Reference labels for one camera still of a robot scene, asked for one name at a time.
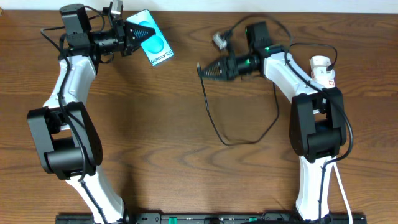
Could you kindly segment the Galaxy S25 smartphone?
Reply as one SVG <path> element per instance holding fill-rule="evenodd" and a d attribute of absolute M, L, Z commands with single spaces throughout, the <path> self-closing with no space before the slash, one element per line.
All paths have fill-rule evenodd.
<path fill-rule="evenodd" d="M 147 55 L 152 66 L 159 65 L 174 56 L 171 46 L 148 9 L 128 17 L 127 21 L 155 30 L 155 34 L 141 44 L 141 48 Z"/>

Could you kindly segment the white power strip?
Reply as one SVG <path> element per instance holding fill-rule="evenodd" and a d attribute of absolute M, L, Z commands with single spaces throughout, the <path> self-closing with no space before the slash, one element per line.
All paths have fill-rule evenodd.
<path fill-rule="evenodd" d="M 310 59 L 311 78 L 325 88 L 335 87 L 335 71 L 329 69 L 331 60 L 322 55 L 313 56 Z"/>

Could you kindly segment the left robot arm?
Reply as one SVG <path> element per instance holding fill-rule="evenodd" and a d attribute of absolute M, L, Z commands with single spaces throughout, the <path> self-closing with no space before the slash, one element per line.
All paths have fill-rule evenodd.
<path fill-rule="evenodd" d="M 123 19 L 123 3 L 111 1 L 96 15 L 93 30 L 84 4 L 60 9 L 63 34 L 54 44 L 60 73 L 50 98 L 30 110 L 27 123 L 44 171 L 71 185 L 90 209 L 88 215 L 57 215 L 57 223 L 135 223 L 101 166 L 103 148 L 86 109 L 88 92 L 101 64 L 115 54 L 131 55 L 155 30 Z"/>

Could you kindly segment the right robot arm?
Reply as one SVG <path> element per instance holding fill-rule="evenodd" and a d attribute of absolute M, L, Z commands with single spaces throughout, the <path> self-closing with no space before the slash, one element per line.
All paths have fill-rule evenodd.
<path fill-rule="evenodd" d="M 226 50 L 206 68 L 197 68 L 201 80 L 232 81 L 259 72 L 290 102 L 289 140 L 299 156 L 300 186 L 293 214 L 281 215 L 284 223 L 352 223 L 351 213 L 335 217 L 328 208 L 330 175 L 336 163 L 347 157 L 340 147 L 353 145 L 353 130 L 344 111 L 343 94 L 335 86 L 335 62 L 324 56 L 310 59 L 307 74 L 294 61 L 290 48 L 272 41 L 267 24 L 246 26 L 249 52 L 236 55 L 230 38 L 233 30 L 213 36 L 213 43 Z"/>

